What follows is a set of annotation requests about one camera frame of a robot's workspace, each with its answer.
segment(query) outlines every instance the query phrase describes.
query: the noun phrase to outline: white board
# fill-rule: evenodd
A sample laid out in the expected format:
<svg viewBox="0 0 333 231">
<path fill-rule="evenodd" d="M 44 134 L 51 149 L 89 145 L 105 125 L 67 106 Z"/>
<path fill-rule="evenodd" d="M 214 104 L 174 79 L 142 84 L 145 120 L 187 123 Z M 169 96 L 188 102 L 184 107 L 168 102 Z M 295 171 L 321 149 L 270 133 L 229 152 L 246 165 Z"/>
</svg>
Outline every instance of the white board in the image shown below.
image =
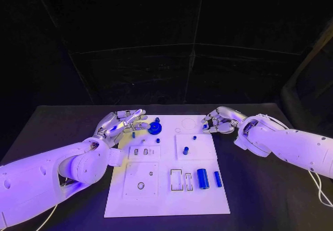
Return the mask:
<svg viewBox="0 0 333 231">
<path fill-rule="evenodd" d="M 204 115 L 148 115 L 148 123 L 155 117 L 162 127 L 158 135 L 142 130 L 135 132 L 135 138 L 126 133 L 119 141 L 118 148 L 128 157 L 120 167 L 112 170 L 103 217 L 229 214 L 224 190 L 217 187 L 213 174 L 218 165 L 211 135 L 201 132 Z M 181 151 L 184 145 L 188 146 L 187 155 Z M 205 190 L 198 188 L 198 168 L 204 168 L 207 173 L 210 187 Z M 138 189 L 138 183 L 143 183 L 142 189 Z M 171 183 L 178 190 L 171 190 Z"/>
</svg>

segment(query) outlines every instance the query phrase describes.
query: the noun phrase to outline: dark tablecloth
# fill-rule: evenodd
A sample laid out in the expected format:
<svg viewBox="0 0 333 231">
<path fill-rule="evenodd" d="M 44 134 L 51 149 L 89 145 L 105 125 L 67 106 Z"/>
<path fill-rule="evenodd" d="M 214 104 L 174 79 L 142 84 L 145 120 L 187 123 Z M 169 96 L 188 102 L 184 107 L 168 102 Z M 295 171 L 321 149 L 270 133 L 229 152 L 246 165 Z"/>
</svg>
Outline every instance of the dark tablecloth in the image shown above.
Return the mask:
<svg viewBox="0 0 333 231">
<path fill-rule="evenodd" d="M 1 163 L 80 142 L 112 111 L 142 108 L 148 115 L 201 115 L 217 106 L 40 106 Z M 273 103 L 224 106 L 247 116 L 267 114 L 290 126 Z M 333 230 L 333 209 L 318 202 L 308 172 L 280 161 L 273 154 L 262 158 L 243 151 L 233 144 L 234 137 L 234 132 L 213 134 L 229 215 L 103 218 L 112 173 L 112 167 L 107 167 L 99 182 L 57 205 L 41 230 Z M 325 177 L 321 180 L 324 193 L 333 199 L 333 183 Z M 35 230 L 48 213 L 50 210 L 7 230 Z"/>
</svg>

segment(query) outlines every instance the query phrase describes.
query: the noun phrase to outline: blue object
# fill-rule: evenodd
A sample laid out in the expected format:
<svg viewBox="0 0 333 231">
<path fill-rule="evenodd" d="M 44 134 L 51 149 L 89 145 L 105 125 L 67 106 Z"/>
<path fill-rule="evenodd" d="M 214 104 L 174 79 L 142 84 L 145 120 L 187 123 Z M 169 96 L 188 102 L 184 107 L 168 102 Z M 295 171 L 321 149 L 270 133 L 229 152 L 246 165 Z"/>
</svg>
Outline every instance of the blue object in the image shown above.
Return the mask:
<svg viewBox="0 0 333 231">
<path fill-rule="evenodd" d="M 188 148 L 184 147 L 182 154 L 187 155 L 187 153 L 188 153 Z"/>
<path fill-rule="evenodd" d="M 197 173 L 197 180 L 198 180 L 198 188 L 200 189 L 208 189 L 205 169 L 204 168 L 197 169 L 195 173 Z"/>
<path fill-rule="evenodd" d="M 151 135 L 156 135 L 161 132 L 161 124 L 156 122 L 151 122 L 149 123 L 149 129 L 148 129 L 148 133 Z"/>
<path fill-rule="evenodd" d="M 213 172 L 214 174 L 214 179 L 216 179 L 216 183 L 217 183 L 217 187 L 220 188 L 221 187 L 221 182 L 220 182 L 220 175 L 218 175 L 218 172 Z"/>
</svg>

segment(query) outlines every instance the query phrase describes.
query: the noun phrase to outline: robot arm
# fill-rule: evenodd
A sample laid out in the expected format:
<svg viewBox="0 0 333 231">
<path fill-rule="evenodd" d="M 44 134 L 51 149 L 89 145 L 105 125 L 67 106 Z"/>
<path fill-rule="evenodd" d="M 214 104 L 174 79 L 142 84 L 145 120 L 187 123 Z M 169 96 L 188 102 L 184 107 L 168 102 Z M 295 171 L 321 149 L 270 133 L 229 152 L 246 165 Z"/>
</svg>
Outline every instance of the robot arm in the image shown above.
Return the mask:
<svg viewBox="0 0 333 231">
<path fill-rule="evenodd" d="M 109 113 L 93 136 L 0 167 L 0 229 L 32 218 L 120 166 L 123 152 L 110 148 L 125 132 L 148 129 L 143 110 Z M 58 182 L 58 175 L 67 180 Z"/>
<path fill-rule="evenodd" d="M 333 178 L 333 139 L 288 129 L 269 116 L 257 114 L 246 117 L 227 107 L 218 107 L 203 118 L 211 119 L 213 126 L 203 127 L 204 133 L 230 133 L 237 128 L 234 145 L 254 155 L 275 156 L 292 165 Z"/>
</svg>

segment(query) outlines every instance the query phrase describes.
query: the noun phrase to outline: small blue part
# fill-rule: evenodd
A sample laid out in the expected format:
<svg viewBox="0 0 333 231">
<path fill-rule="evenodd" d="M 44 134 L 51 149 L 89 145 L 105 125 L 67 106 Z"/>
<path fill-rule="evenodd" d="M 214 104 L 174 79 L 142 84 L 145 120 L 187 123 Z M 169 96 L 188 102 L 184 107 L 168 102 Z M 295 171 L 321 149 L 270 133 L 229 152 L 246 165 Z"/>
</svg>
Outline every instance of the small blue part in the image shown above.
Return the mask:
<svg viewBox="0 0 333 231">
<path fill-rule="evenodd" d="M 187 153 L 188 153 L 188 148 L 184 147 L 182 154 L 187 155 Z"/>
<path fill-rule="evenodd" d="M 217 187 L 220 188 L 221 187 L 221 182 L 220 182 L 220 175 L 218 175 L 218 172 L 213 172 L 214 174 L 214 179 L 216 179 L 216 184 L 217 184 Z"/>
<path fill-rule="evenodd" d="M 197 169 L 195 173 L 197 173 L 197 180 L 198 180 L 198 188 L 200 189 L 208 189 L 205 169 L 204 168 Z"/>
<path fill-rule="evenodd" d="M 151 122 L 149 123 L 149 129 L 148 129 L 148 133 L 151 135 L 156 135 L 161 132 L 161 124 L 156 122 Z"/>
</svg>

